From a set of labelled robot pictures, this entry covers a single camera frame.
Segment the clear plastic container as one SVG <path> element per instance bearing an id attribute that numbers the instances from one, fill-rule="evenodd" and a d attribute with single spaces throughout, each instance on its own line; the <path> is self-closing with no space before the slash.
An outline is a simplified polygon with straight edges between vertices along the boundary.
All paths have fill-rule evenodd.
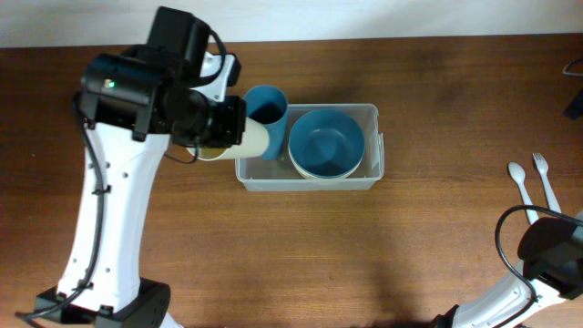
<path id="1" fill-rule="evenodd" d="M 305 179 L 294 168 L 288 143 L 276 160 L 236 159 L 238 180 L 248 191 L 368 190 L 384 175 L 384 136 L 379 132 L 379 111 L 373 104 L 295 104 L 289 106 L 287 129 L 304 114 L 334 109 L 356 120 L 365 137 L 365 152 L 356 171 L 345 179 Z"/>

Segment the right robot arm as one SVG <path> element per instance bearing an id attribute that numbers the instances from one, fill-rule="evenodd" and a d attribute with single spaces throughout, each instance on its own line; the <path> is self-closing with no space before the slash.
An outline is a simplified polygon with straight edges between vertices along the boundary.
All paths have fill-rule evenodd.
<path id="1" fill-rule="evenodd" d="M 582 217 L 562 212 L 547 176 L 546 159 L 540 153 L 532 157 L 547 206 L 532 203 L 524 169 L 510 162 L 507 170 L 523 203 L 506 210 L 495 229 L 496 251 L 509 274 L 480 298 L 436 316 L 432 327 L 518 327 L 535 313 L 582 295 Z M 506 219 L 521 210 L 529 227 L 518 245 L 518 263 L 512 265 L 502 247 L 501 231 Z"/>

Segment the blue cup back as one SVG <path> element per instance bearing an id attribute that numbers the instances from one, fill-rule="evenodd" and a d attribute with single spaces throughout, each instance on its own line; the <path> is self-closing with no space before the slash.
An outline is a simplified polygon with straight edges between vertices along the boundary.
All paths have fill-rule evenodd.
<path id="1" fill-rule="evenodd" d="M 279 157 L 279 155 L 281 153 L 281 147 L 283 144 L 285 133 L 286 133 L 287 120 L 288 120 L 288 116 L 287 116 L 287 119 L 285 120 L 285 122 L 282 126 L 279 126 L 278 128 L 273 128 L 273 129 L 270 129 L 269 126 L 262 124 L 268 130 L 268 133 L 270 136 L 269 147 L 261 155 L 261 158 L 263 160 L 275 160 L 276 158 Z"/>

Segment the cream bowl front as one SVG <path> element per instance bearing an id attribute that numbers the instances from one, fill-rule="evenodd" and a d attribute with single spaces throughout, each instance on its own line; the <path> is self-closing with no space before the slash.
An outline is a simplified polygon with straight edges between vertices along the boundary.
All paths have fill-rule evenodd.
<path id="1" fill-rule="evenodd" d="M 345 179 L 345 178 L 348 178 L 350 175 L 352 175 L 356 171 L 356 167 L 354 167 L 354 168 L 352 168 L 352 169 L 350 169 L 342 174 L 339 174 L 339 175 L 324 176 L 324 175 L 313 174 L 313 173 L 307 171 L 306 169 L 303 169 L 300 166 L 295 166 L 294 168 L 305 179 Z"/>

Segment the blue cup front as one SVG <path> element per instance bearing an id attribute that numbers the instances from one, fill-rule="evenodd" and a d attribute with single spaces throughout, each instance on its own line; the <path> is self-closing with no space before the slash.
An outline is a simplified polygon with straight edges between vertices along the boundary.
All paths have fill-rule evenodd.
<path id="1" fill-rule="evenodd" d="M 247 116 L 270 129 L 282 126 L 288 116 L 288 98 L 274 86 L 257 86 L 243 98 Z"/>

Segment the cream cup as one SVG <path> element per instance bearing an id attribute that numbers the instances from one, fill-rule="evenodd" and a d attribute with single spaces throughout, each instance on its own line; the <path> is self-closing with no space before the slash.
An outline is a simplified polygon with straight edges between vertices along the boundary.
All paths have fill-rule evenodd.
<path id="1" fill-rule="evenodd" d="M 219 123 L 217 127 L 211 129 L 212 141 L 230 141 L 232 137 L 237 137 L 237 122 Z M 252 118 L 245 118 L 244 130 L 242 131 L 241 143 L 239 145 L 215 146 L 201 148 L 198 159 L 202 161 L 215 161 L 226 159 L 246 159 L 260 157 L 269 147 L 270 136 L 268 130 L 259 122 Z"/>

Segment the blue cup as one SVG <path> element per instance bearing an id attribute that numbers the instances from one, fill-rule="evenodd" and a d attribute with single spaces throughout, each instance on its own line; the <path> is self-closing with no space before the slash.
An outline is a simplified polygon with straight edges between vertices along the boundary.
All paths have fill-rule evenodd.
<path id="1" fill-rule="evenodd" d="M 287 119 L 285 120 L 285 122 L 282 126 L 279 126 L 278 128 L 273 128 L 273 129 L 270 129 L 269 126 L 262 124 L 268 130 L 268 133 L 270 136 L 269 147 L 261 155 L 261 158 L 263 160 L 275 160 L 276 158 L 279 157 L 279 155 L 281 153 L 281 147 L 283 144 L 285 133 L 286 133 L 287 120 L 288 120 L 288 116 L 287 116 Z"/>
<path id="2" fill-rule="evenodd" d="M 257 86 L 243 98 L 247 116 L 270 129 L 282 126 L 288 116 L 288 98 L 274 86 Z"/>

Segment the blue bowl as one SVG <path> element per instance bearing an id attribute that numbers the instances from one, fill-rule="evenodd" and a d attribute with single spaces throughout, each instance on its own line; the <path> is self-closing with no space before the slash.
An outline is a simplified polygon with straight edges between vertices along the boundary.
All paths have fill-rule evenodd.
<path id="1" fill-rule="evenodd" d="M 317 175 L 339 175 L 358 168 L 364 152 L 362 128 L 339 110 L 320 109 L 302 115 L 288 138 L 293 166 Z"/>

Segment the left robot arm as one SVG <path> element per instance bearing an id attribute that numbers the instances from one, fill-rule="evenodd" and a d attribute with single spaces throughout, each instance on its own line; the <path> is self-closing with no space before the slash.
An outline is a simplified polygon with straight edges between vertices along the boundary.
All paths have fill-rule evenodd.
<path id="1" fill-rule="evenodd" d="M 148 40 L 86 68 L 73 109 L 85 146 L 76 235 L 59 283 L 20 319 L 96 327 L 172 327 L 171 290 L 139 275 L 153 183 L 170 145 L 200 153 L 242 142 L 246 105 L 226 90 L 238 58 L 189 12 L 160 7 Z"/>

